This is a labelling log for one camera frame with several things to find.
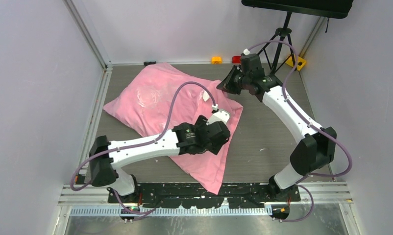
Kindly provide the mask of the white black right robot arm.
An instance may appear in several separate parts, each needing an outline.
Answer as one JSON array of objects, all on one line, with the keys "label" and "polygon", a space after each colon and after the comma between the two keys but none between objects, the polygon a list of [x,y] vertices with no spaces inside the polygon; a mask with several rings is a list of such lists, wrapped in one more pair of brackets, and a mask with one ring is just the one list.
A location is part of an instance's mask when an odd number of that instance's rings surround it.
[{"label": "white black right robot arm", "polygon": [[217,88],[229,94],[249,91],[280,118],[297,143],[289,164],[269,178],[266,186],[269,199],[281,201],[288,195],[288,188],[333,161],[336,131],[314,122],[289,96],[275,75],[266,75],[259,55],[241,56],[240,64],[232,67]]}]

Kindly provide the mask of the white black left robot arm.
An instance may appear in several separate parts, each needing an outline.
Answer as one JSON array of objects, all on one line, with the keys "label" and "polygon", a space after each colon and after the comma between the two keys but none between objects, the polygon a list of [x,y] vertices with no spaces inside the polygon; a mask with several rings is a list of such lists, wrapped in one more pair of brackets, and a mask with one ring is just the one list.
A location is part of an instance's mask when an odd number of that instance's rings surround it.
[{"label": "white black left robot arm", "polygon": [[126,202],[135,202],[139,196],[137,182],[122,170],[124,166],[160,156],[217,155],[231,136],[226,126],[229,119],[229,113],[219,110],[209,118],[200,115],[195,124],[182,123],[160,135],[128,141],[99,136],[89,152],[89,184],[110,187]]}]

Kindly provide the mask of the pink floral pillowcase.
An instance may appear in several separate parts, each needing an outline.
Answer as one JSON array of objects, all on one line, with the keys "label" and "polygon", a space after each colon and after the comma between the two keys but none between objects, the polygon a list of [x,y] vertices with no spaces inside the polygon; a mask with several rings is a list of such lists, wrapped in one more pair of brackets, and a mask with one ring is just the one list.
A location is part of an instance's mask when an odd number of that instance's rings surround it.
[{"label": "pink floral pillowcase", "polygon": [[[103,110],[143,137],[163,131],[171,103],[174,103],[174,107],[168,124],[170,129],[183,122],[195,123],[198,116],[211,115],[212,101],[204,89],[194,84],[186,85],[174,98],[177,88],[188,81],[206,87],[216,104],[230,113],[227,127],[233,134],[237,129],[243,106],[216,88],[219,80],[197,78],[179,71],[168,63],[149,65],[142,69],[118,97],[103,106]],[[217,155],[210,152],[198,155],[184,154],[172,156],[171,160],[208,192],[218,194],[224,177],[229,146],[230,144],[226,143]]]}]

